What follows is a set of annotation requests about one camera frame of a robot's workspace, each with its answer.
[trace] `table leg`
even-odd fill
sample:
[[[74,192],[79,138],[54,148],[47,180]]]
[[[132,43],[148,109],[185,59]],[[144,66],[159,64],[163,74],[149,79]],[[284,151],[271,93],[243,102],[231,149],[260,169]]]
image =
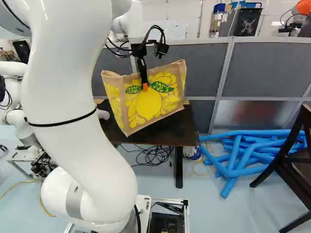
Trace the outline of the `table leg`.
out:
[[[175,147],[175,185],[183,188],[183,147]]]

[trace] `orange object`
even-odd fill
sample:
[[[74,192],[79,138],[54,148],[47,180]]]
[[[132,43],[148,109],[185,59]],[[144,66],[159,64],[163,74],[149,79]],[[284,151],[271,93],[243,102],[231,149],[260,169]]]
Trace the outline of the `orange object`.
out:
[[[311,10],[311,0],[301,0],[297,3],[296,8],[299,13],[308,15]]]
[[[148,91],[148,84],[147,83],[143,83],[142,84],[142,89],[143,89],[143,91]]]

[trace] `black strap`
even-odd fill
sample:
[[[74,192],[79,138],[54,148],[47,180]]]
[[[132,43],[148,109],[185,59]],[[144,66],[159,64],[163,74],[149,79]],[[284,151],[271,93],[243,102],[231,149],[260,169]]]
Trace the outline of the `black strap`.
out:
[[[88,114],[86,114],[84,116],[81,116],[81,117],[78,117],[78,118],[72,119],[72,120],[66,120],[66,121],[62,121],[62,122],[58,122],[58,123],[51,123],[51,124],[33,124],[33,123],[30,123],[30,122],[28,122],[28,124],[31,125],[31,126],[34,126],[34,127],[53,127],[53,126],[67,125],[67,124],[74,123],[74,122],[76,122],[78,120],[82,120],[84,118],[89,117],[90,115],[92,115],[93,113],[96,112],[96,109],[97,108],[95,108],[92,112],[90,112],[90,113],[88,113]]]

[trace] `gray partition panel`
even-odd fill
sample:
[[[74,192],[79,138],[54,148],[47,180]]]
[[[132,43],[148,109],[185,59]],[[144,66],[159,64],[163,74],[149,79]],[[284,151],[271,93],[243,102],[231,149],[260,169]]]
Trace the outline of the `gray partition panel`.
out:
[[[214,127],[232,130],[282,128],[297,101],[221,100]]]
[[[236,43],[223,96],[301,97],[311,81],[310,44]]]
[[[129,57],[119,58],[108,49],[103,49],[93,70],[92,90],[94,96],[106,96],[105,87],[101,77],[101,72],[103,70],[110,70],[120,75],[133,73]]]
[[[194,122],[200,133],[208,133],[214,103],[211,100],[190,100]]]
[[[186,96],[216,96],[227,45],[172,45],[162,59],[153,55],[153,47],[148,47],[145,61],[148,68],[154,68],[185,59]]]

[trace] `black chair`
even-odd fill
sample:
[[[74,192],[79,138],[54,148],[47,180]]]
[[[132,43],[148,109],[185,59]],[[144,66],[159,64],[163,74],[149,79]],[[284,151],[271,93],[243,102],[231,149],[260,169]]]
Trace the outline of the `black chair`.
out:
[[[307,148],[301,149],[295,153],[288,154],[291,147],[298,137],[299,131],[303,129],[306,134]],[[279,230],[280,233],[286,233],[302,223],[311,219],[311,108],[303,104],[300,108],[298,117],[294,126],[281,147],[280,152],[270,165],[250,183],[252,188],[257,187],[274,171],[284,180],[284,182],[295,192],[299,199],[308,208],[308,212],[300,216],[286,227]]]

